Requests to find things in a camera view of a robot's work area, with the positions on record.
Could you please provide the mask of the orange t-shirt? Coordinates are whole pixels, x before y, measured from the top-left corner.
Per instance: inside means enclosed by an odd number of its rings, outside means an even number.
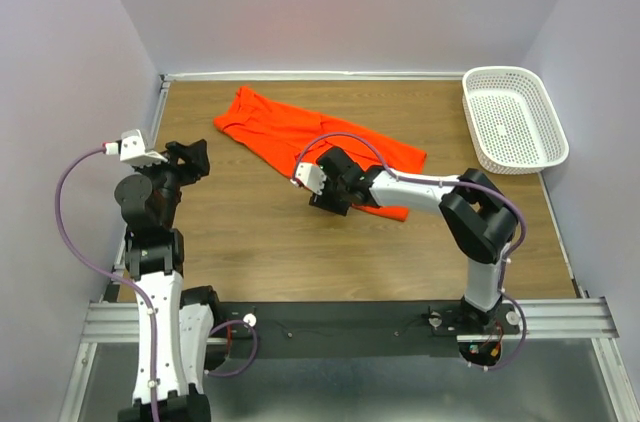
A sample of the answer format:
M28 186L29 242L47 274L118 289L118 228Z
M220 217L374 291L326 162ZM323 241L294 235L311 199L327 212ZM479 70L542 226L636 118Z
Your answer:
M269 99L242 86L214 127L246 146L285 177L296 160L314 162L333 147L342 148L363 169L379 163L369 142L393 169L420 173L427 153L350 121Z

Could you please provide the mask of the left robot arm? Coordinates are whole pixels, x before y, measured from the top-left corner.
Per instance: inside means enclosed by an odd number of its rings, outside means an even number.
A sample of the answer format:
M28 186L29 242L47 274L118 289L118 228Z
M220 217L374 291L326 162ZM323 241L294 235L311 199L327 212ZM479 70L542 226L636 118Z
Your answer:
M222 322L212 287L184 289L184 237L174 218L182 188L208 175L207 143L169 142L158 152L140 131L122 135L121 162L134 172L114 191L126 223L124 262L136 293L138 368L120 421L208 421L203 390L207 337Z

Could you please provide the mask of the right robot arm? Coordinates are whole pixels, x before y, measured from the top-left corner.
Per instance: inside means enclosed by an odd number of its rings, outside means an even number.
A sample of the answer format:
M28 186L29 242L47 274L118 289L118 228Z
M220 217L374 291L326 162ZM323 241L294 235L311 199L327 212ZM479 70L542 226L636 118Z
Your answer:
M333 147L301 162L294 181L312 192L310 204L345 216L351 207L403 208L442 217L467 259L467 282L456 316L480 334L496 322L505 256L518 218L497 187L478 170L446 177L410 174L374 164L365 169Z

